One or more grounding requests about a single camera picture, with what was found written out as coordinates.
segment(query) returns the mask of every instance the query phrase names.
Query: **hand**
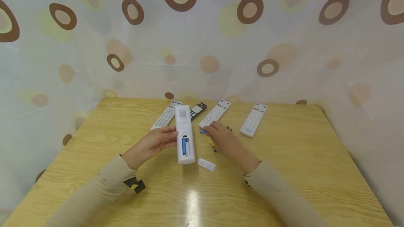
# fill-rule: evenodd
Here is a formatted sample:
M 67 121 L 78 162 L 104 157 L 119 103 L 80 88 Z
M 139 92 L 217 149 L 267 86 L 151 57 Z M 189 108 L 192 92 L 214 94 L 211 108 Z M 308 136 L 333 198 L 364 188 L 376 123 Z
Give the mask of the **hand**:
M 245 174 L 254 171 L 260 165 L 258 158 L 248 151 L 236 135 L 221 123 L 212 122 L 203 130 L 208 132 L 207 135 L 212 138 L 219 152 L 229 161 L 237 164 Z
M 138 169 L 141 164 L 162 150 L 176 146 L 177 135 L 178 131 L 175 131 L 175 126 L 154 129 L 127 150 L 122 155 L 122 159 L 131 169 Z

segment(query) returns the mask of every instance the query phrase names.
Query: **finger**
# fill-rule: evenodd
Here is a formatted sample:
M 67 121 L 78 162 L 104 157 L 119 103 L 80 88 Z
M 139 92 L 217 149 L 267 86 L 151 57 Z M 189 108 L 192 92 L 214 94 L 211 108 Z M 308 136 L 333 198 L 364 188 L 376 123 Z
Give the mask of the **finger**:
M 213 127 L 211 125 L 204 126 L 203 130 L 207 131 L 208 136 L 210 136 L 210 137 L 215 136 L 217 134 L 217 130 L 215 129 L 215 127 Z
M 156 131 L 159 131 L 159 132 L 172 132 L 172 131 L 175 131 L 175 130 L 176 130 L 175 125 L 166 126 L 166 127 L 156 129 Z
M 222 123 L 219 123 L 219 122 L 216 122 L 216 121 L 213 121 L 213 122 L 210 124 L 210 126 L 212 126 L 213 128 L 215 128 L 215 129 L 218 130 L 218 131 L 220 131 L 220 130 L 226 128 Z
M 175 147 L 176 146 L 176 141 L 168 142 L 164 146 L 165 146 L 165 149 Z
M 160 134 L 159 140 L 160 142 L 170 142 L 175 139 L 178 135 L 178 131 L 164 132 Z

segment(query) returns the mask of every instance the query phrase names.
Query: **qr code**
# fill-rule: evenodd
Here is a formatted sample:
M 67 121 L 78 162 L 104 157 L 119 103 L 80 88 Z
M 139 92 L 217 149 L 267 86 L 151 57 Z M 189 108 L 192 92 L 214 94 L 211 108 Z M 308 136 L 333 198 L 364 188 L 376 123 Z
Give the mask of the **qr code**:
M 179 118 L 186 118 L 186 117 L 187 117 L 187 111 L 186 110 L 184 110 L 184 111 L 180 110 L 179 111 Z

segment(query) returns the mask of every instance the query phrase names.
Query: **person's left hand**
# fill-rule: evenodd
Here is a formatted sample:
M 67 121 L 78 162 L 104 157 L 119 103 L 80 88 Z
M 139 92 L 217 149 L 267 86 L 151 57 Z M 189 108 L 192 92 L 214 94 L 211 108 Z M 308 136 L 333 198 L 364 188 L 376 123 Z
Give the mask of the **person's left hand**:
M 178 131 L 175 131 L 175 126 L 154 129 L 127 150 L 122 155 L 122 159 L 131 169 L 138 169 L 141 164 L 162 150 L 176 146 L 177 135 Z

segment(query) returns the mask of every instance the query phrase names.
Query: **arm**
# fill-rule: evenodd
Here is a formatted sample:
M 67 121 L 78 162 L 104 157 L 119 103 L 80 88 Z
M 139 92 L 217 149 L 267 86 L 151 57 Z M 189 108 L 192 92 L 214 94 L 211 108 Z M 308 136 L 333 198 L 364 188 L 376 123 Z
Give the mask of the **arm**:
M 122 156 L 115 156 L 96 177 L 71 195 L 50 217 L 45 227 L 84 227 L 96 213 L 129 188 L 132 178 L 145 161 L 176 145 L 175 126 L 154 129 Z
M 45 227 L 87 226 L 103 206 L 129 189 L 123 182 L 135 174 L 121 156 L 115 156 L 53 213 Z
M 275 208 L 287 226 L 329 227 L 322 216 L 270 164 L 260 162 L 225 126 L 213 122 L 203 129 L 208 132 L 219 152 L 244 171 L 248 185 Z

